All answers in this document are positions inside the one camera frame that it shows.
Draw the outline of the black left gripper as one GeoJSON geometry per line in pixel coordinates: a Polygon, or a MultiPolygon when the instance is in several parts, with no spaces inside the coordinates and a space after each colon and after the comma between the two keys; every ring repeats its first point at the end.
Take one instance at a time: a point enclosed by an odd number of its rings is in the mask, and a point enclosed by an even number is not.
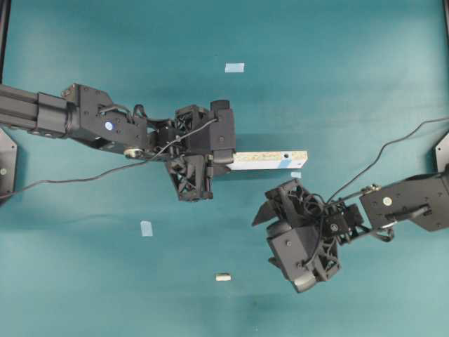
{"type": "Polygon", "coordinates": [[[198,105],[175,112],[172,119],[155,119],[157,137],[154,151],[164,161],[180,201],[196,202],[213,198],[212,176],[224,176],[232,170],[225,164],[213,163],[207,143],[215,113],[198,105]]]}

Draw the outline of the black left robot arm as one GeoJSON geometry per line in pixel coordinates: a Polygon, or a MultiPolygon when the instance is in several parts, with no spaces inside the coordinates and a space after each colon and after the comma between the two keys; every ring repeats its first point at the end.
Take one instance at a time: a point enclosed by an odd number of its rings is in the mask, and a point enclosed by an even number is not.
{"type": "Polygon", "coordinates": [[[172,119],[152,119],[101,90],[72,84],[61,97],[1,86],[1,124],[52,139],[69,138],[122,154],[132,166],[164,163],[180,201],[213,198],[213,178],[229,171],[236,152],[234,113],[227,100],[188,105],[172,119]]]}

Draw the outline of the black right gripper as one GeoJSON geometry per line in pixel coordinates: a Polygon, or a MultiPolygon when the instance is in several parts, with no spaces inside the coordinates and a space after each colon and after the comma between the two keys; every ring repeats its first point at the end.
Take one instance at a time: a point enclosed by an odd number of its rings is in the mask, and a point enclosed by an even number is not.
{"type": "MultiPolygon", "coordinates": [[[[341,269],[338,246],[363,234],[363,218],[358,206],[347,206],[343,202],[329,206],[320,196],[310,193],[298,179],[275,187],[266,192],[265,197],[267,200],[258,209],[251,225],[284,220],[292,227],[314,227],[318,240],[313,256],[306,264],[318,256],[328,281],[341,269]]],[[[268,262],[281,269],[275,257],[269,258],[268,262]]]]}

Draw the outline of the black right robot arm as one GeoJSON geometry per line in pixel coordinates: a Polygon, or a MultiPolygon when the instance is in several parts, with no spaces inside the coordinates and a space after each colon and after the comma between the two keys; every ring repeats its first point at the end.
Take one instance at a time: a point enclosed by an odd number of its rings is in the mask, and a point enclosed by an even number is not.
{"type": "Polygon", "coordinates": [[[294,178],[269,190],[253,225],[267,226],[269,262],[298,293],[328,281],[341,268],[338,247],[371,236],[394,238],[409,220],[428,232],[448,227],[448,174],[418,175],[385,187],[370,185],[325,202],[294,178]]]}

